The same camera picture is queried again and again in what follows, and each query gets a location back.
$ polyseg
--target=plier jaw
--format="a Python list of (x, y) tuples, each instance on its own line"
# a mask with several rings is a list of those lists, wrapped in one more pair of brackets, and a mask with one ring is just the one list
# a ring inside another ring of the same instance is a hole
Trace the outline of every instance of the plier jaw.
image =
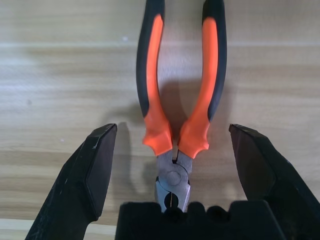
[(156, 158), (158, 177), (155, 181), (154, 196), (162, 212), (167, 208), (178, 207), (185, 211), (189, 196), (189, 174), (192, 171), (192, 158), (178, 151), (173, 160), (172, 150)]

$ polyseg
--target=rubber grip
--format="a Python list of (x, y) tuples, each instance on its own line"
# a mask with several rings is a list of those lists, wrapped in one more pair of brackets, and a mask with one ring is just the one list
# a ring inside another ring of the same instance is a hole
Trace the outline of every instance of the rubber grip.
[(223, 92), (227, 68), (227, 31), (223, 0), (206, 0), (202, 13), (203, 70), (200, 94), (180, 132), (179, 150), (194, 159), (209, 148), (207, 132)]
[(161, 106), (157, 67), (164, 28), (165, 1), (147, 0), (136, 57), (136, 85), (146, 133), (143, 143), (156, 156), (173, 148), (169, 121)]

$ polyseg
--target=black handle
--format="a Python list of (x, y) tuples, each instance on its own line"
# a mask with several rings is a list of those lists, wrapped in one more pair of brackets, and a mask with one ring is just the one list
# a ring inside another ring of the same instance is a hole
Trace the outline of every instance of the black handle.
[(143, 117), (147, 115), (150, 105), (147, 90), (147, 62), (154, 20), (158, 15), (164, 22), (165, 0), (147, 0), (136, 55), (136, 86)]
[(211, 102), (208, 108), (208, 119), (211, 121), (217, 111), (224, 89), (227, 70), (227, 30), (225, 4), (223, 0), (206, 0), (203, 4), (202, 24), (207, 18), (216, 22), (218, 37), (218, 67)]

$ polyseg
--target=orange handle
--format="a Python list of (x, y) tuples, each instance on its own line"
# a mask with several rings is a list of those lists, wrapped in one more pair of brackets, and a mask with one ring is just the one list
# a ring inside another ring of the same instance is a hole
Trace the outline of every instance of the orange handle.
[(206, 0), (202, 21), (202, 85), (195, 109), (181, 128), (178, 143), (179, 150), (192, 159), (209, 148), (207, 132), (226, 77), (227, 34), (223, 0)]
[(173, 148), (171, 128), (161, 106), (157, 79), (164, 12), (164, 0), (146, 1), (136, 59), (136, 85), (146, 128), (143, 143), (150, 146), (156, 156)]

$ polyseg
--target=wooden surface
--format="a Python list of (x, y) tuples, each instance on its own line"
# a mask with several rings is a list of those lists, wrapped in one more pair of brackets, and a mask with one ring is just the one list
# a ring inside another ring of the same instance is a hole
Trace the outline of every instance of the wooden surface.
[[(175, 135), (202, 74), (198, 0), (167, 0), (158, 78)], [(23, 239), (62, 165), (94, 129), (118, 124), (102, 217), (86, 239), (113, 239), (119, 206), (153, 201), (157, 175), (135, 79), (144, 0), (0, 1), (0, 240)], [(193, 162), (191, 201), (245, 199), (228, 127), (267, 135), (320, 199), (320, 1), (226, 0), (227, 74)]]

